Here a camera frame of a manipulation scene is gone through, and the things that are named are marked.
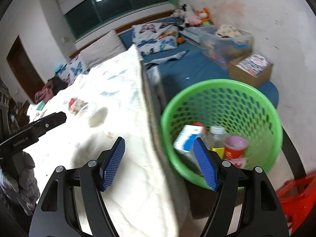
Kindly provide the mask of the pink plush toy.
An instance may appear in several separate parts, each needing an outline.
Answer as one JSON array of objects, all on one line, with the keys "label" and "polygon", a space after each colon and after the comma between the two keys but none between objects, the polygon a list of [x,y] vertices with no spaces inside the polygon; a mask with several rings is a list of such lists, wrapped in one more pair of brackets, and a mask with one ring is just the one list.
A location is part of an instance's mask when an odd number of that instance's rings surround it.
[{"label": "pink plush toy", "polygon": [[202,24],[202,20],[198,17],[188,17],[187,24],[189,26],[197,27],[197,26],[200,26]]}]

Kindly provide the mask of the green plastic mesh basket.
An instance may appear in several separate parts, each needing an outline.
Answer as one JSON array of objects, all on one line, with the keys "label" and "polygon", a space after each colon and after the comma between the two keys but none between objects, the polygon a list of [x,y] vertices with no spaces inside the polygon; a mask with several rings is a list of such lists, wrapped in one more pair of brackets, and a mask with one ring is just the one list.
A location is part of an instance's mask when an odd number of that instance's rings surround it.
[{"label": "green plastic mesh basket", "polygon": [[221,159],[268,172],[281,151],[282,126],[272,102],[259,90],[228,79],[206,80],[178,93],[161,118],[162,141],[172,167],[191,183],[213,189],[193,143],[201,138]]}]

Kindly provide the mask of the clear plastic bottle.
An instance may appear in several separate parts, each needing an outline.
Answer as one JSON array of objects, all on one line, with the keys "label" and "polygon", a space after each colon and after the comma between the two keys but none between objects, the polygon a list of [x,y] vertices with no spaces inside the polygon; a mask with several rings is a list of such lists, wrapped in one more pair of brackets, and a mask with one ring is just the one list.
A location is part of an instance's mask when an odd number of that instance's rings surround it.
[{"label": "clear plastic bottle", "polygon": [[224,141],[228,137],[228,133],[223,126],[211,126],[207,134],[207,148],[216,152],[221,158],[224,156]]}]

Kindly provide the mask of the red snack canister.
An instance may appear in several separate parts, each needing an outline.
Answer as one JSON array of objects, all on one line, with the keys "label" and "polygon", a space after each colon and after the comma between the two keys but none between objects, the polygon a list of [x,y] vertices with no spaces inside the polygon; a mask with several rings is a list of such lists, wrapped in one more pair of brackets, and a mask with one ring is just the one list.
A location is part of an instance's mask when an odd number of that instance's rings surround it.
[{"label": "red snack canister", "polygon": [[239,135],[230,135],[224,141],[224,147],[226,160],[241,158],[248,148],[248,140]]}]

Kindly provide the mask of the pink wet wipes pack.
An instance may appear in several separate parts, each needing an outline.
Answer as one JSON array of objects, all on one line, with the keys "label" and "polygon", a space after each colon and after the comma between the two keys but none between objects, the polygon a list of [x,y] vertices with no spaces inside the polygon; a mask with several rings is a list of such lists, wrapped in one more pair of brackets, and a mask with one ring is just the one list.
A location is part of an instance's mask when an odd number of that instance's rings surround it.
[{"label": "pink wet wipes pack", "polygon": [[240,158],[234,158],[229,160],[230,163],[232,163],[236,168],[245,168],[245,165],[247,163],[246,157],[240,157]]}]

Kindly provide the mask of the red mesh fruit net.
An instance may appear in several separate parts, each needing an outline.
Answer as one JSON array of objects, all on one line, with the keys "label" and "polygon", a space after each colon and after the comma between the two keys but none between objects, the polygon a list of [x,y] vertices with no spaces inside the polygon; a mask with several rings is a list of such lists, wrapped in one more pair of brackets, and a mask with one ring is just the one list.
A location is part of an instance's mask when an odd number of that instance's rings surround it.
[{"label": "red mesh fruit net", "polygon": [[200,122],[194,122],[193,123],[194,126],[199,126],[203,128],[203,132],[207,133],[207,128],[204,126],[204,124],[200,123]]}]

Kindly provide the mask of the blue white milk carton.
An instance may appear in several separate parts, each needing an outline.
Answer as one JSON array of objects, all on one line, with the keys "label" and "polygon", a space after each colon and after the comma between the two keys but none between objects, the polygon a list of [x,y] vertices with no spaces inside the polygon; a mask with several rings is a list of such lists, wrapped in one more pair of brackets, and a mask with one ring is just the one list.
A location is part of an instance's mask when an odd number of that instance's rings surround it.
[{"label": "blue white milk carton", "polygon": [[194,125],[184,125],[178,137],[174,141],[174,148],[176,151],[185,156],[192,163],[197,163],[195,154],[193,152],[194,140],[201,137],[203,128]]}]

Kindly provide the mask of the red plastic stool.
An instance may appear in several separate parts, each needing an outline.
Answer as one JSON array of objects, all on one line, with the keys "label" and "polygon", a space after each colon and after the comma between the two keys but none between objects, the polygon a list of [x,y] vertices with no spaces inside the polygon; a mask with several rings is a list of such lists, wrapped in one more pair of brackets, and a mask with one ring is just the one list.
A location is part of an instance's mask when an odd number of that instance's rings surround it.
[{"label": "red plastic stool", "polygon": [[297,180],[288,180],[276,192],[287,217],[291,236],[303,230],[312,221],[315,208],[315,172]]}]

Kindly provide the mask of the pile of dark clothes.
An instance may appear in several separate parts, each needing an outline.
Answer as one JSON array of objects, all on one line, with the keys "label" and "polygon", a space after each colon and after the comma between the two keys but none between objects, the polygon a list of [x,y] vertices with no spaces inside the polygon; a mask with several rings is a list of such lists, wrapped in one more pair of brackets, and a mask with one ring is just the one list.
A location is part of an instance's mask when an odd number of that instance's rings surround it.
[{"label": "pile of dark clothes", "polygon": [[44,87],[35,94],[34,102],[39,104],[44,102],[45,104],[58,94],[59,91],[64,90],[68,87],[68,83],[64,82],[58,76],[54,76],[49,79]]}]

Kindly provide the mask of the small orange ball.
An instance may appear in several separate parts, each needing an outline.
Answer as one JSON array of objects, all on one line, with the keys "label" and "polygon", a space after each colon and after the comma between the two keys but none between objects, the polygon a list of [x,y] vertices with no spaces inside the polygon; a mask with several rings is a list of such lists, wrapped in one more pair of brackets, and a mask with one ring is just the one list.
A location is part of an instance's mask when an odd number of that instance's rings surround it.
[{"label": "small orange ball", "polygon": [[183,44],[185,40],[183,38],[177,38],[177,44]]}]

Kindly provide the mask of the white quilted table cover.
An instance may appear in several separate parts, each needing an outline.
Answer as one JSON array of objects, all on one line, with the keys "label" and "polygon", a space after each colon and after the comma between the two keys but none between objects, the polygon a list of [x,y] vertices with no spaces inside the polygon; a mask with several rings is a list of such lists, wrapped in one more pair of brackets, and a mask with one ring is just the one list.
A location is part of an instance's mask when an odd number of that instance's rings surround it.
[{"label": "white quilted table cover", "polygon": [[[44,190],[53,170],[81,167],[110,149],[118,137],[126,148],[112,185],[102,194],[121,236],[178,236],[189,212],[180,177],[166,159],[139,53],[135,46],[118,54],[47,102],[47,115],[64,112],[64,124],[27,148],[35,177]],[[76,115],[70,99],[87,102]]]}]

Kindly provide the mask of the beige cushion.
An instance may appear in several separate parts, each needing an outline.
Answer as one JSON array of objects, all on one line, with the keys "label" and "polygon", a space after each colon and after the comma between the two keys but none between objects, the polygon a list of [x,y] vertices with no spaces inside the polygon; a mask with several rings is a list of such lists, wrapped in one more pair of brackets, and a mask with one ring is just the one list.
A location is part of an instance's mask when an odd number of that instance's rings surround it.
[{"label": "beige cushion", "polygon": [[125,46],[114,30],[80,52],[89,69],[126,51]]}]

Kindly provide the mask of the clear plastic storage bin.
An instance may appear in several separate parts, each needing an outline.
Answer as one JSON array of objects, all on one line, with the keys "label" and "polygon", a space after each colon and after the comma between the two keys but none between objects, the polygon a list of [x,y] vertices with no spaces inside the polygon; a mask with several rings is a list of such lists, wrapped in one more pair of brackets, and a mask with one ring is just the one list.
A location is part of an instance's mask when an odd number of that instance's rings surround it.
[{"label": "clear plastic storage bin", "polygon": [[252,51],[254,36],[237,29],[238,36],[219,37],[216,35],[219,28],[219,26],[202,27],[198,31],[199,45],[206,57],[223,69],[227,69],[232,60]]}]

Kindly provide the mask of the butterfly pillow right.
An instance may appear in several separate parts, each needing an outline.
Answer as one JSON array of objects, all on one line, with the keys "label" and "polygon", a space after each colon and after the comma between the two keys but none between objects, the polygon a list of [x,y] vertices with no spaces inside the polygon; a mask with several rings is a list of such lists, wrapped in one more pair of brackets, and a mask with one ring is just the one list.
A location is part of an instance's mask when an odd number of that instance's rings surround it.
[{"label": "butterfly pillow right", "polygon": [[132,26],[132,43],[144,55],[178,47],[178,28],[174,23],[146,23]]}]

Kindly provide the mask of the grey knitted sleeve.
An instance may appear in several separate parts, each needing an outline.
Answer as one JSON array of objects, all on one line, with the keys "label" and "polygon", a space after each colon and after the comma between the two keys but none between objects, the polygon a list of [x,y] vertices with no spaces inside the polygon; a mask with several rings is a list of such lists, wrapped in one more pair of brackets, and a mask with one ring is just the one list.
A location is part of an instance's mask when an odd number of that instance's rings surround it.
[{"label": "grey knitted sleeve", "polygon": [[34,168],[32,157],[24,151],[1,160],[1,190],[28,216],[33,214],[40,198]]}]

